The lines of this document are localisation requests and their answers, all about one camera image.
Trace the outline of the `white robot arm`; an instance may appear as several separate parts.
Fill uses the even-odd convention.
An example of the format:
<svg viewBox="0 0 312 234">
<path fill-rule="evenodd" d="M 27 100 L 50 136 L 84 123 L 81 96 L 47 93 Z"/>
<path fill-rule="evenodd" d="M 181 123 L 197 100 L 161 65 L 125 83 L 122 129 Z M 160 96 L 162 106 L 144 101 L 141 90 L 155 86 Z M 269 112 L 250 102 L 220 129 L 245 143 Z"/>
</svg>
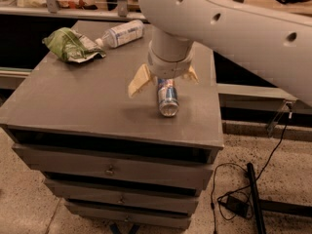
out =
<svg viewBox="0 0 312 234">
<path fill-rule="evenodd" d="M 153 25 L 151 73 L 188 70 L 194 42 L 312 105 L 312 19 L 230 0 L 138 0 Z"/>
</svg>

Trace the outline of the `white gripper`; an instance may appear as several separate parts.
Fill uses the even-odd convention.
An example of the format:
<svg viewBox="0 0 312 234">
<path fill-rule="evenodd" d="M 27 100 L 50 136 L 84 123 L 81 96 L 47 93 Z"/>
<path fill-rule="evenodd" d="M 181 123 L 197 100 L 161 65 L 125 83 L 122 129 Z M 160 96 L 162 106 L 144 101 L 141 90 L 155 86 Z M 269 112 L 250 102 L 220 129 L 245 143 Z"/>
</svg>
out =
<svg viewBox="0 0 312 234">
<path fill-rule="evenodd" d="M 128 86 L 128 96 L 140 94 L 155 76 L 161 79 L 182 79 L 199 83 L 195 69 L 191 65 L 193 42 L 173 36 L 157 27 L 152 28 L 152 38 L 148 46 L 148 65 L 142 64 Z"/>
</svg>

